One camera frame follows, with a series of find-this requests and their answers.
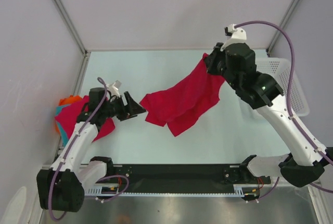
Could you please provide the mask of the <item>orange t shirt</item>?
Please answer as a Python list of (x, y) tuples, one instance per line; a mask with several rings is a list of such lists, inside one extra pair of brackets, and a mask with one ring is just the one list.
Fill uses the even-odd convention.
[(81, 99), (82, 98), (79, 95), (70, 95), (69, 97), (60, 99), (58, 105), (59, 106), (70, 105), (70, 104), (80, 101)]

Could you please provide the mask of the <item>teal t shirt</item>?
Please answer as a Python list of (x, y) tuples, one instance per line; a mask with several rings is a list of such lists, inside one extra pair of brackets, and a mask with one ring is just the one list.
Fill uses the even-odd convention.
[[(55, 118), (61, 113), (61, 111), (65, 107), (68, 107), (68, 106), (69, 106), (69, 104), (57, 106), (56, 111), (55, 111)], [(61, 139), (62, 139), (62, 146), (65, 147), (68, 143), (68, 140), (69, 140), (68, 136), (67, 136), (67, 133), (64, 130), (64, 128), (62, 127), (62, 125), (57, 120), (55, 120), (55, 124), (56, 124), (56, 127), (57, 127), (56, 130), (58, 131), (58, 133), (60, 134)]]

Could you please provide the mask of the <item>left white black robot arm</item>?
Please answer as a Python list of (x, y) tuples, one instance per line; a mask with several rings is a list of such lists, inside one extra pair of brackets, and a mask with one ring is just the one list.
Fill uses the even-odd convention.
[(145, 108), (135, 102), (129, 92), (111, 94), (105, 88), (93, 88), (76, 117), (74, 130), (59, 157), (49, 169), (41, 169), (36, 177), (42, 209), (78, 212), (83, 204), (85, 190), (97, 182), (115, 179), (119, 183), (126, 176), (115, 172), (110, 157), (93, 157), (81, 169), (81, 162), (92, 141), (98, 136), (107, 120), (116, 117), (128, 120), (145, 113)]

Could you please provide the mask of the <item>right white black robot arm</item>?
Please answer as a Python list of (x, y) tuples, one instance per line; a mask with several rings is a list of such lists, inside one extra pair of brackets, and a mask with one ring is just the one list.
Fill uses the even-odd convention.
[(251, 155), (242, 162), (240, 177), (252, 183), (261, 176), (283, 177), (301, 188), (320, 178), (332, 148), (313, 136), (305, 137), (305, 127), (294, 123), (296, 115), (289, 115), (283, 89), (269, 74), (257, 71), (255, 52), (245, 43), (227, 47), (216, 43), (211, 54), (204, 58), (207, 73), (222, 76), (236, 95), (263, 116), (290, 150), (282, 156)]

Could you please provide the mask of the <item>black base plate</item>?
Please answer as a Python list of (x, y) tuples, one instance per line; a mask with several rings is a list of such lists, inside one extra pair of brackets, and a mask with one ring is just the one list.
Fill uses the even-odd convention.
[(129, 179), (126, 193), (233, 193), (237, 184), (271, 183), (270, 177), (257, 179), (238, 164), (123, 164), (111, 171)]

